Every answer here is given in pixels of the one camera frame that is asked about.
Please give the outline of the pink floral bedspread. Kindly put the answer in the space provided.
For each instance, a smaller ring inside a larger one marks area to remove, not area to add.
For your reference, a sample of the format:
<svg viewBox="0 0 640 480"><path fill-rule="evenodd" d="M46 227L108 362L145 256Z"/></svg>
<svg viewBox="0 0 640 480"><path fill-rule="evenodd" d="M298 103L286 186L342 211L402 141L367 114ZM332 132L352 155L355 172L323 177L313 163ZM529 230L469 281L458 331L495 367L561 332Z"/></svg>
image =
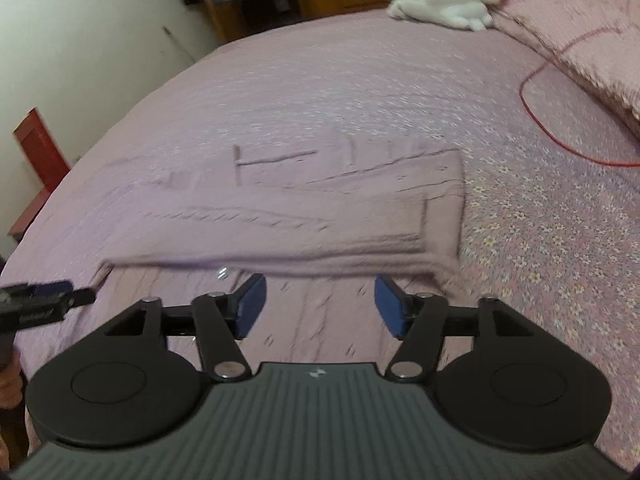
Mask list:
<svg viewBox="0 0 640 480"><path fill-rule="evenodd" d="M90 282L155 183L235 148L341 134L458 150L461 278L590 359L613 405L600 449L639 460L639 143L595 98L502 32L381 12L228 44L139 103L74 167L2 281Z"/></svg>

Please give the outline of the pink knitted sweater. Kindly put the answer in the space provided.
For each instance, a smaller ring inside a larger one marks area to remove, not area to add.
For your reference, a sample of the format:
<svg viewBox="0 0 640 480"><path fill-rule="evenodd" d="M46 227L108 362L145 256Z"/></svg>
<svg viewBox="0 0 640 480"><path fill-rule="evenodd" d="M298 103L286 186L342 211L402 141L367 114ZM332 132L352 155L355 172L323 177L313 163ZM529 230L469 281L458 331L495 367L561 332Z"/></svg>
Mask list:
<svg viewBox="0 0 640 480"><path fill-rule="evenodd" d="M464 298L463 204L461 155L439 143L341 134L235 148L145 191L100 272L260 273L269 299L243 347L252 361L382 362L393 345L373 278Z"/></svg>

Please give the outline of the red wooden chair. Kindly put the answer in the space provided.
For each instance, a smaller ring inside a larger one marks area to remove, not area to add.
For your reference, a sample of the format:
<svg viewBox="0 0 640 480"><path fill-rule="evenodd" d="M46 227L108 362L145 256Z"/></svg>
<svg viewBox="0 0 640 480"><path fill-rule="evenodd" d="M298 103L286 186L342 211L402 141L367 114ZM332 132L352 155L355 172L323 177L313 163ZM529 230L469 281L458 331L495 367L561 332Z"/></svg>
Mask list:
<svg viewBox="0 0 640 480"><path fill-rule="evenodd" d="M9 237L19 243L51 194L70 172L70 165L36 108L32 108L14 129L14 138L42 183L40 192L9 229Z"/></svg>

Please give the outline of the pink folded blanket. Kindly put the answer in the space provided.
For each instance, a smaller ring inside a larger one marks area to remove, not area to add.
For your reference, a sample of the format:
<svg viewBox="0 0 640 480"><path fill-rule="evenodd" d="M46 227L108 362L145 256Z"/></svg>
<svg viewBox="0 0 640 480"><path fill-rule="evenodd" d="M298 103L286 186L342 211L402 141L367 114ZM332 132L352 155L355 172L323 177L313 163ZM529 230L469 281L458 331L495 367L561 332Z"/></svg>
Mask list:
<svg viewBox="0 0 640 480"><path fill-rule="evenodd" d="M639 0L506 0L491 14L639 133Z"/></svg>

